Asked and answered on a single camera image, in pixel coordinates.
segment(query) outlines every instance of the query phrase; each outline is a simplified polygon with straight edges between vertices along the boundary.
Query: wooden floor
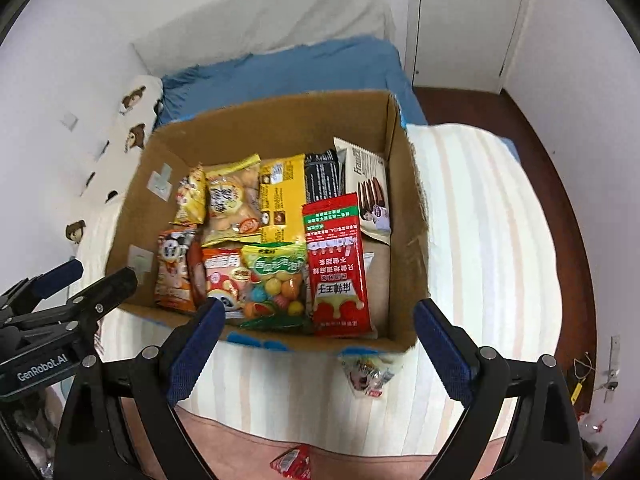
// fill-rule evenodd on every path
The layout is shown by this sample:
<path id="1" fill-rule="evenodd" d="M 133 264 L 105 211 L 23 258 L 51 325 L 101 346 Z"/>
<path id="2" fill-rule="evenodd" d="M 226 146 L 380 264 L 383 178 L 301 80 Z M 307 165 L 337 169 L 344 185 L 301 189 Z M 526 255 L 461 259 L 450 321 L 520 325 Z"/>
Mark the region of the wooden floor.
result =
<path id="1" fill-rule="evenodd" d="M 431 88 L 414 88 L 414 92 L 430 124 L 471 124 L 515 143 L 556 246 L 562 292 L 562 330 L 556 359 L 564 370 L 585 352 L 595 360 L 595 306 L 582 236 L 556 168 L 533 128 L 505 92 L 496 95 Z M 577 411 L 588 411 L 592 392 L 593 374 L 578 398 Z"/>

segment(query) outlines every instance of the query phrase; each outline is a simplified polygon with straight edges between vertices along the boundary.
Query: pink fabric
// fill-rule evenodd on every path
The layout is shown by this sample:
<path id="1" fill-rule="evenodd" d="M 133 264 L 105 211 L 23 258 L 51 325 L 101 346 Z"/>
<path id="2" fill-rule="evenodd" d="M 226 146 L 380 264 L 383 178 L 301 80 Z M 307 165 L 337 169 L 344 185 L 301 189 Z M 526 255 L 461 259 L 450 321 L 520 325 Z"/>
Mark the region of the pink fabric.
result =
<path id="1" fill-rule="evenodd" d="M 131 399 L 122 399 L 140 463 L 146 474 L 156 480 L 165 476 L 146 437 L 136 405 Z M 209 467 L 220 480 L 282 480 L 270 469 L 277 456 L 294 447 L 294 442 L 274 442 L 202 418 L 176 408 L 185 430 Z M 489 475 L 498 459 L 504 439 L 489 443 L 473 476 L 479 480 Z M 313 480 L 417 480 L 433 462 L 435 456 L 356 457 L 330 453 L 311 447 Z"/>

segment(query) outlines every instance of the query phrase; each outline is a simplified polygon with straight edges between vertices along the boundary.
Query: black snack package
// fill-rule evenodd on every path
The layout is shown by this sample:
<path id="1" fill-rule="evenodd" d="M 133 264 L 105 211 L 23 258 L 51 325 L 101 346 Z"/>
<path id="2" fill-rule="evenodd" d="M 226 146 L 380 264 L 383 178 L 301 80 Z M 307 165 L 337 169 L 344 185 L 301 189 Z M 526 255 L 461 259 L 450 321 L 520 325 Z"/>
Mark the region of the black snack package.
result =
<path id="1" fill-rule="evenodd" d="M 340 196 L 340 172 L 335 150 L 305 155 L 306 203 Z"/>

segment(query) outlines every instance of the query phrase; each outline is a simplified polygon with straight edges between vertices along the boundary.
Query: cardboard box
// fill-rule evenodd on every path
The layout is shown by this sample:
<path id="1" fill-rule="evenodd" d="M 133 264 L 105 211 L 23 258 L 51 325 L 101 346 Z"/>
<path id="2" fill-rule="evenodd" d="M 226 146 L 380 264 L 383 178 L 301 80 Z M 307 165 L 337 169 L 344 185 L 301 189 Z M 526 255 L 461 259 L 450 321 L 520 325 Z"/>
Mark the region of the cardboard box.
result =
<path id="1" fill-rule="evenodd" d="M 294 351 L 338 353 L 353 347 L 381 352 L 406 351 L 416 341 L 414 306 L 428 296 L 422 250 L 427 223 L 412 147 L 401 126 L 396 102 L 388 92 L 316 92 L 273 98 L 205 112 L 192 120 L 159 128 L 145 147 L 129 186 L 107 273 L 130 264 L 130 254 L 155 255 L 158 233 L 170 227 L 169 222 L 175 215 L 177 185 L 191 167 L 200 162 L 233 162 L 251 153 L 267 159 L 324 152 L 333 146 L 334 136 L 381 153 L 387 162 L 391 247 L 377 246 L 376 249 L 375 243 L 367 241 L 368 250 L 373 248 L 378 258 L 376 279 L 368 280 L 368 295 L 377 309 L 380 305 L 386 308 L 388 298 L 388 326 L 380 330 L 386 336 L 377 340 L 329 339 L 227 326 L 222 338 L 268 342 L 264 345 L 266 348 Z M 167 176 L 170 192 L 162 189 L 162 180 Z M 159 187 L 158 193 L 150 190 L 154 183 Z M 185 323 L 186 316 L 154 306 L 158 263 L 155 256 L 150 259 L 149 272 L 122 308 L 170 327 Z"/>

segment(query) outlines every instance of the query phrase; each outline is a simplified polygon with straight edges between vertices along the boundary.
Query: striped bedsheet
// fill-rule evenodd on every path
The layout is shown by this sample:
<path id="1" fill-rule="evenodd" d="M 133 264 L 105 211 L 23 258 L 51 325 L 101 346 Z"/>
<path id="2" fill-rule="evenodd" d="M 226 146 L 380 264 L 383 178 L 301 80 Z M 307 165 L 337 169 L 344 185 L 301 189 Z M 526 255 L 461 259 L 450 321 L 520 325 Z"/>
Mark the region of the striped bedsheet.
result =
<path id="1" fill-rule="evenodd" d="M 552 354 L 562 321 L 556 254 L 522 168 L 483 130 L 407 128 L 428 212 L 432 298 L 479 346 L 522 360 Z M 104 275 L 121 205 L 118 197 L 87 222 L 78 252 L 85 274 L 72 294 Z M 100 344 L 106 360 L 117 360 L 168 333 L 116 310 L 104 319 Z M 436 454 L 462 406 L 447 398 L 420 345 L 401 359 L 404 368 L 381 399 L 356 399 L 334 356 L 220 342 L 180 405 L 245 433 L 344 454 Z M 513 409 L 507 400 L 494 438 L 506 434 Z"/>

